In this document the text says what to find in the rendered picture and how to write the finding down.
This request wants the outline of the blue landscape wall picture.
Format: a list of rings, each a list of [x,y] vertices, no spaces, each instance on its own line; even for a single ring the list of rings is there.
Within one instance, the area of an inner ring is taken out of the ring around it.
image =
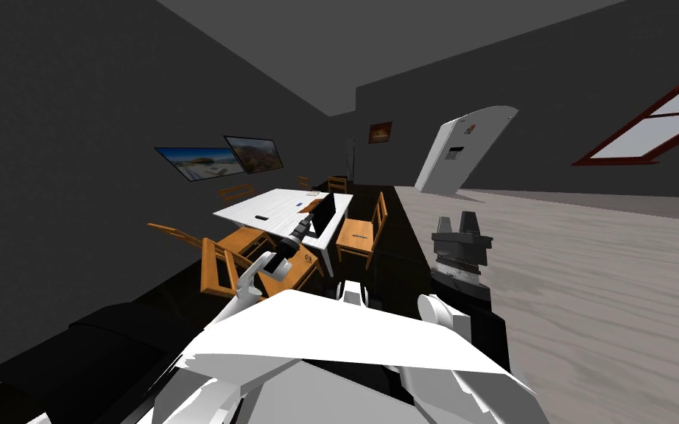
[[[190,182],[245,173],[229,148],[156,147],[155,150]]]

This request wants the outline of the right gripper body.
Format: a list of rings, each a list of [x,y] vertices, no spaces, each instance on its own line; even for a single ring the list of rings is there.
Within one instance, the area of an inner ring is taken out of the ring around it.
[[[487,249],[493,238],[475,233],[433,233],[432,241],[438,256],[448,257],[471,265],[488,265]]]

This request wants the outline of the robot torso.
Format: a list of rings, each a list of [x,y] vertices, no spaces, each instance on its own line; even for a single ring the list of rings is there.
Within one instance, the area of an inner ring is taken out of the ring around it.
[[[420,319],[330,300],[242,297],[196,336],[130,424],[549,424],[524,377],[475,347],[471,318],[434,295]]]

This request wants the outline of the white table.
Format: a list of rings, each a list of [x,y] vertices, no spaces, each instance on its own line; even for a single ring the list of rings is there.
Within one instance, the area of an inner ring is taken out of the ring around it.
[[[311,201],[327,195],[327,192],[319,192],[312,196],[308,191],[276,188],[216,211],[214,215],[235,222],[241,227],[253,227],[277,237],[285,237],[308,216],[307,213],[299,211]],[[310,231],[302,241],[306,247],[321,252],[323,266],[331,277],[334,272],[328,248],[342,220],[348,215],[348,206],[352,199],[351,194],[335,194],[335,212],[326,229],[322,233],[317,233],[314,226],[310,225]]]

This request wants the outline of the small orange wall picture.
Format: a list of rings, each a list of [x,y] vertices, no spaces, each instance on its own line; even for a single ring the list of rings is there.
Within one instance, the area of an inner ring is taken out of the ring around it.
[[[370,125],[368,143],[379,144],[389,142],[392,125],[391,121]]]

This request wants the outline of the white fridge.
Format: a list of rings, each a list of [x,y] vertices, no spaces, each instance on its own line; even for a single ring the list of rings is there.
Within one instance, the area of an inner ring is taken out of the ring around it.
[[[454,195],[506,129],[518,109],[493,105],[441,125],[415,188]]]

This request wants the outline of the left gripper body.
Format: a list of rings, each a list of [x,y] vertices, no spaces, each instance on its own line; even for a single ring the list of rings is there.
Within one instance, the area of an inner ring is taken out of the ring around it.
[[[323,231],[328,227],[329,222],[334,217],[336,212],[334,193],[327,194],[311,211],[311,226],[310,236],[318,239],[321,237]]]

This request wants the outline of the red-framed window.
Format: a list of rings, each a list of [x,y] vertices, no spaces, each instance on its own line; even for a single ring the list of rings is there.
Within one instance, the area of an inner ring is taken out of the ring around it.
[[[679,145],[679,85],[573,162],[574,167],[656,164]]]

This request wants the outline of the brown landscape wall picture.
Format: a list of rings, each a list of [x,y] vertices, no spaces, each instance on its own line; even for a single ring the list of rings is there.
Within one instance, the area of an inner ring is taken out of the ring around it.
[[[224,137],[229,148],[248,174],[268,172],[284,167],[271,139]]]

